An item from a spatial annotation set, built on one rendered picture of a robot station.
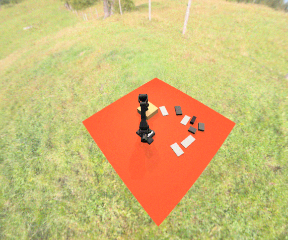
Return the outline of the dark grey switch panel with green rocker switches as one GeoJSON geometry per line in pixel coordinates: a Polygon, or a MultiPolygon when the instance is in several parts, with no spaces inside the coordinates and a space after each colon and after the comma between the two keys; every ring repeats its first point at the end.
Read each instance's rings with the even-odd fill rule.
{"type": "Polygon", "coordinates": [[[151,130],[151,133],[148,134],[148,137],[153,138],[154,136],[155,136],[155,132],[154,132],[154,130],[151,130]]]}

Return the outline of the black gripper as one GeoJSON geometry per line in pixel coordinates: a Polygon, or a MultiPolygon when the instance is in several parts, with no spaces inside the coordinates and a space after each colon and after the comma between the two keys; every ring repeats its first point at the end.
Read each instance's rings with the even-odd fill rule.
{"type": "MultiPolygon", "coordinates": [[[[137,131],[136,131],[136,134],[137,134],[139,137],[141,137],[140,130],[137,130],[137,131]]],[[[149,137],[147,136],[147,144],[151,145],[153,142],[154,142],[154,139],[149,138],[149,137]]]]}

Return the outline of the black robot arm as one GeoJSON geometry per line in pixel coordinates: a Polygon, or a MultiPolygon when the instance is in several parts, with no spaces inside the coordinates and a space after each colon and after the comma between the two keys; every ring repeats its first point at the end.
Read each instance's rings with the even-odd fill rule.
{"type": "Polygon", "coordinates": [[[141,122],[139,124],[139,130],[141,129],[141,142],[146,143],[147,142],[147,136],[151,133],[151,129],[149,128],[149,125],[146,121],[146,111],[148,110],[149,103],[148,103],[148,95],[145,94],[139,94],[138,95],[138,102],[140,103],[141,107],[141,122]],[[148,133],[148,134],[147,134],[148,133]]]}

